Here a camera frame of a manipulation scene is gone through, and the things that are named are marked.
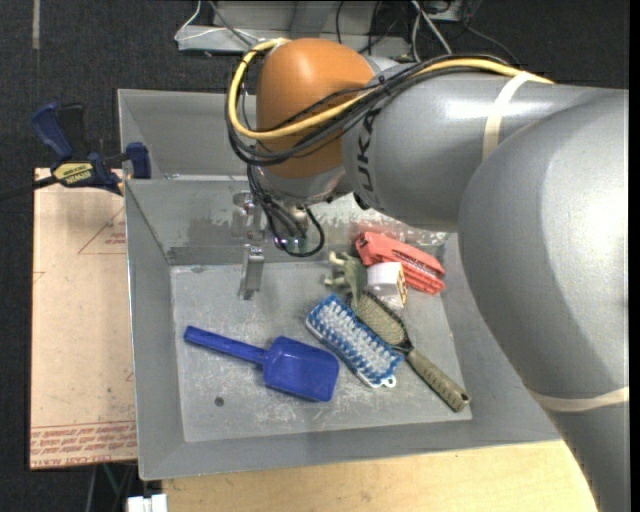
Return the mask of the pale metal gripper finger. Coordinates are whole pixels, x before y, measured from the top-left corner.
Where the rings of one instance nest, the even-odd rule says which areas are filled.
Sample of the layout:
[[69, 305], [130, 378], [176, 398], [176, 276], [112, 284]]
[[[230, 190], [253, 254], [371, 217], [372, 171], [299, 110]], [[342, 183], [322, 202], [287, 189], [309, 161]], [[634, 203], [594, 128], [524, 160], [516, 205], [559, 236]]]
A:
[[243, 300], [251, 300], [260, 290], [264, 268], [264, 254], [261, 246], [244, 246], [240, 287], [238, 295]]

